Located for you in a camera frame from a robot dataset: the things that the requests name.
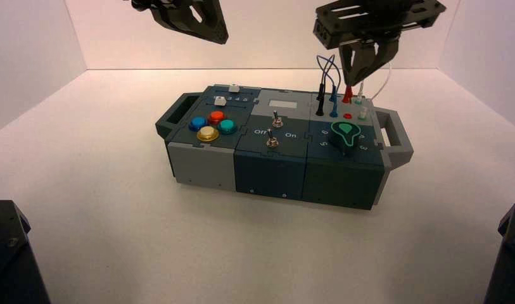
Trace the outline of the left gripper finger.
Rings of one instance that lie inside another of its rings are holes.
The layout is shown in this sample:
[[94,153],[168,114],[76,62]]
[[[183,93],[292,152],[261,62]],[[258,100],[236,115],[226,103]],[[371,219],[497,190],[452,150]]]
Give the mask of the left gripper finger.
[[229,38],[219,1],[183,1],[184,30],[188,35],[225,44]]
[[183,25],[183,10],[187,8],[183,3],[178,9],[151,9],[154,20],[166,29],[176,32],[185,33],[186,27]]

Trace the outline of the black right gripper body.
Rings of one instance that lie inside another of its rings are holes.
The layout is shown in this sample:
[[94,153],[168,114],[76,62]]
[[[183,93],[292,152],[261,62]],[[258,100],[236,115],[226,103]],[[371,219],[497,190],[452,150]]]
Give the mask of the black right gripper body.
[[439,1],[333,1],[316,9],[314,35],[326,49],[359,41],[394,39],[432,27],[447,7]]

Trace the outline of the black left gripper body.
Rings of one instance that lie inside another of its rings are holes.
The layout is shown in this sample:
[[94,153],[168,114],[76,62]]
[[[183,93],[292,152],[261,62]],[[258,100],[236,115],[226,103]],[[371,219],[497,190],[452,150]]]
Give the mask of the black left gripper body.
[[137,11],[176,10],[181,6],[181,1],[178,0],[130,0],[130,3]]

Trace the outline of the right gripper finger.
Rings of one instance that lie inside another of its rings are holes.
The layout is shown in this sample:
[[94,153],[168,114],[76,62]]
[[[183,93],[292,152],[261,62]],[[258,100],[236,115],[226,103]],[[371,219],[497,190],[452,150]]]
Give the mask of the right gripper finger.
[[339,54],[346,86],[355,86],[367,77],[369,48],[361,43],[342,44]]
[[371,51],[371,55],[367,60],[367,67],[364,72],[364,79],[368,78],[371,74],[373,74],[376,70],[383,67],[385,64],[389,63],[392,59],[394,59],[395,55],[398,52],[399,39],[389,40],[389,41],[378,41],[373,45],[377,46],[378,49],[374,48]]

